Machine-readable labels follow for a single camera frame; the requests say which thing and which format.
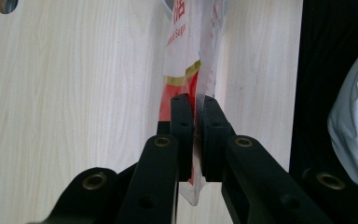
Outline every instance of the wooden surface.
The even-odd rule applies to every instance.
[[[302,1],[231,0],[216,99],[287,169]],[[158,121],[159,0],[20,0],[0,13],[0,223],[41,221],[80,172],[138,161]],[[179,223],[229,223],[218,184]]]

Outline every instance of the light wood grain panel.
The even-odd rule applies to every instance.
[[[218,68],[216,98],[236,131],[285,167],[301,5],[231,0]],[[80,172],[139,159],[156,130],[168,31],[158,0],[20,0],[0,14],[0,223],[42,220]],[[220,186],[198,207],[180,198],[178,222],[229,223]]]

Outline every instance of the red and white package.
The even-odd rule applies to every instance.
[[[171,120],[171,98],[188,93],[195,118],[205,94],[214,96],[217,53],[223,26],[224,0],[175,0],[171,30],[164,55],[164,88],[160,121]],[[205,185],[200,169],[200,130],[195,119],[192,177],[179,184],[179,192],[196,205]]]

